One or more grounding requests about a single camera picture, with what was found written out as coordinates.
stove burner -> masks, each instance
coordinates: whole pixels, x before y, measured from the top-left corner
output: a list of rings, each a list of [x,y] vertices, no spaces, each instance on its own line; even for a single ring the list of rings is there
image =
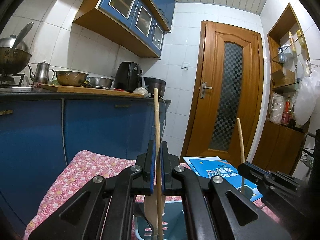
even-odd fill
[[[19,84],[14,83],[14,77],[20,77]],[[12,77],[3,74],[0,76],[0,87],[21,87],[23,78],[23,73],[13,74]]]

wooden cutting board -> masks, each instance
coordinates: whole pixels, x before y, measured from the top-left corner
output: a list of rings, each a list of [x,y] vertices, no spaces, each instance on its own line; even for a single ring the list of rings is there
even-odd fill
[[[98,88],[86,88],[86,87],[71,87],[71,86],[60,86],[60,85],[39,85],[40,88],[62,92],[62,93],[83,93],[83,94],[98,94],[98,95],[112,95],[120,97],[138,97],[143,98],[143,95],[134,94],[132,92],[124,92],[109,89],[98,89]]]

cardboard box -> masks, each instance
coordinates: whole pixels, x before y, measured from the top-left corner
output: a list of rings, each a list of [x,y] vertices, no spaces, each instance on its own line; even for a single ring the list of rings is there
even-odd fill
[[[277,70],[271,74],[272,82],[275,88],[290,85],[294,83],[294,72],[290,70],[286,70],[285,74],[283,74],[282,70]]]

metal screw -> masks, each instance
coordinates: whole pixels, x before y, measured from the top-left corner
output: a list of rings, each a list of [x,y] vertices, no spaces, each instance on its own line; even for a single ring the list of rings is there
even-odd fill
[[[137,172],[141,170],[141,167],[139,165],[133,165],[131,166],[130,170]]]
[[[223,178],[222,178],[221,176],[214,176],[214,177],[212,178],[212,180],[213,180],[213,182],[215,182],[215,183],[217,183],[217,184],[220,184],[220,183],[222,183]]]
[[[94,183],[100,183],[100,182],[102,182],[103,177],[102,176],[95,176],[92,180]]]
[[[176,172],[183,172],[184,171],[184,167],[182,165],[177,165],[177,166],[175,166],[174,170]]]

pink floral fabric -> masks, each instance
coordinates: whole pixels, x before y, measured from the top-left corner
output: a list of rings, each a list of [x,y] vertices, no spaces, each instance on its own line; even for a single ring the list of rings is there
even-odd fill
[[[119,174],[123,169],[135,164],[135,160],[124,160],[104,156],[90,151],[80,151],[57,177],[47,194],[44,196],[37,215],[27,225],[24,240],[27,240],[30,233],[65,203],[75,192],[96,175],[105,178]],[[136,201],[143,201],[144,196],[137,196]],[[180,196],[166,197],[166,201],[181,200]],[[261,206],[260,200],[255,201],[257,206]],[[262,209],[266,214],[278,221],[278,218],[267,207]],[[132,225],[131,240],[136,240],[134,225]]]

